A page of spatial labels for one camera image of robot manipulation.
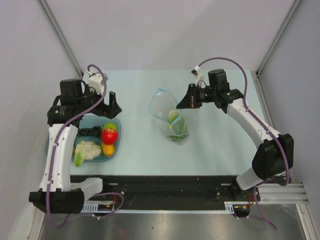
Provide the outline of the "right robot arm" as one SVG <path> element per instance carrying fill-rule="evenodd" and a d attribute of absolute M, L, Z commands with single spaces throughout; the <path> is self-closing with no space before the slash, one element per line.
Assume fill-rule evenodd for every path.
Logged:
<path fill-rule="evenodd" d="M 231 196 L 242 201 L 248 196 L 249 189 L 281 173 L 286 174 L 288 181 L 294 163 L 293 137 L 288 133 L 281 134 L 257 116 L 246 104 L 244 95 L 238 89 L 230 89 L 223 69 L 209 71 L 209 84 L 205 87 L 201 86 L 204 75 L 199 66 L 191 74 L 195 83 L 188 85 L 177 109 L 199 109 L 204 103 L 214 103 L 244 129 L 257 148 L 251 167 L 232 182 Z"/>

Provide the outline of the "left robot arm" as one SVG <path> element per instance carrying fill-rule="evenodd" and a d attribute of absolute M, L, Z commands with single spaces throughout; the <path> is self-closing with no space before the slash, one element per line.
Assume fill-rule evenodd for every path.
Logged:
<path fill-rule="evenodd" d="M 48 152 L 39 189 L 29 193 L 28 200 L 46 214 L 79 214 L 85 201 L 93 196 L 105 200 L 111 188 L 99 177 L 72 183 L 70 167 L 73 146 L 80 121 L 87 113 L 113 119 L 122 109 L 116 94 L 110 91 L 109 104 L 104 103 L 107 81 L 99 74 L 88 82 L 66 79 L 59 83 L 58 95 L 47 112 Z"/>

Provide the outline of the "green lettuce toy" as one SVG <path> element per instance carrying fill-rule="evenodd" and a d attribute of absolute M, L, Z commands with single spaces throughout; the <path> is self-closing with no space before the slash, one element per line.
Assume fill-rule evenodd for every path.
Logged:
<path fill-rule="evenodd" d="M 179 109 L 171 109 L 168 113 L 169 137 L 174 142 L 181 142 L 188 136 L 185 118 Z"/>

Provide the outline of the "clear zip top bag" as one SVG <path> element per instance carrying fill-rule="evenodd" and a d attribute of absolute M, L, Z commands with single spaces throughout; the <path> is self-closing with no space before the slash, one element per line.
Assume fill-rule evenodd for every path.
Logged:
<path fill-rule="evenodd" d="M 177 109 L 178 101 L 168 90 L 158 88 L 148 106 L 148 111 L 158 124 L 164 136 L 172 142 L 183 145 L 189 138 L 186 118 L 181 109 Z"/>

